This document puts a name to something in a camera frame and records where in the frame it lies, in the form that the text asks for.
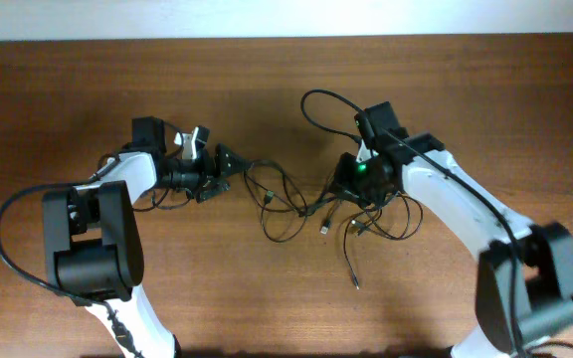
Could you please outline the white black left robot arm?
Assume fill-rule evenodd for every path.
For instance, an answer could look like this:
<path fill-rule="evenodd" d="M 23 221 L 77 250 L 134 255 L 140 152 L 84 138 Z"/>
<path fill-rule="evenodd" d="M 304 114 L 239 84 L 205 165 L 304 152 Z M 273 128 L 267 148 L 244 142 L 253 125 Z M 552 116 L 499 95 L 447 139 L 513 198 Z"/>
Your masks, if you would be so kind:
<path fill-rule="evenodd" d="M 126 357 L 181 354 L 178 339 L 161 323 L 144 291 L 134 203 L 156 189 L 202 203 L 229 190 L 228 177 L 251 166 L 223 144 L 208 152 L 204 126 L 176 132 L 178 148 L 169 152 L 168 127 L 154 116 L 134 119 L 130 141 L 89 183 L 49 191 L 42 199 L 48 282 L 95 316 Z"/>

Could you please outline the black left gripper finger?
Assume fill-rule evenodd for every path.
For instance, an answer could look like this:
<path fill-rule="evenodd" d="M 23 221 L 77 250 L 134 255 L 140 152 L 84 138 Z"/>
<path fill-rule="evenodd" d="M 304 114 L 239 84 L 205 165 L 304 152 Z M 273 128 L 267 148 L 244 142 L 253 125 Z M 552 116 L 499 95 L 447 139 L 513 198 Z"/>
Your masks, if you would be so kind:
<path fill-rule="evenodd" d="M 211 180 L 198 189 L 195 199 L 197 202 L 205 202 L 230 189 L 231 185 L 227 180 Z"/>
<path fill-rule="evenodd" d="M 219 175 L 234 175 L 247 171 L 252 162 L 235 153 L 228 146 L 219 143 L 215 155 L 216 170 Z"/>

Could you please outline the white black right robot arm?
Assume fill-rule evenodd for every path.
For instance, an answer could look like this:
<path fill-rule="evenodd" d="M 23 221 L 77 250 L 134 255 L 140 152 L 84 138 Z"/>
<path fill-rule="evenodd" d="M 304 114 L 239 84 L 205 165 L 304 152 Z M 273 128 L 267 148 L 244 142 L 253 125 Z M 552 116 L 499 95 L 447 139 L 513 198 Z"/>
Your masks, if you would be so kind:
<path fill-rule="evenodd" d="M 525 357 L 573 326 L 573 237 L 537 225 L 469 176 L 430 133 L 411 136 L 389 102 L 357 109 L 356 154 L 341 156 L 332 185 L 378 209 L 403 194 L 432 211 L 477 262 L 477 327 L 443 357 Z"/>

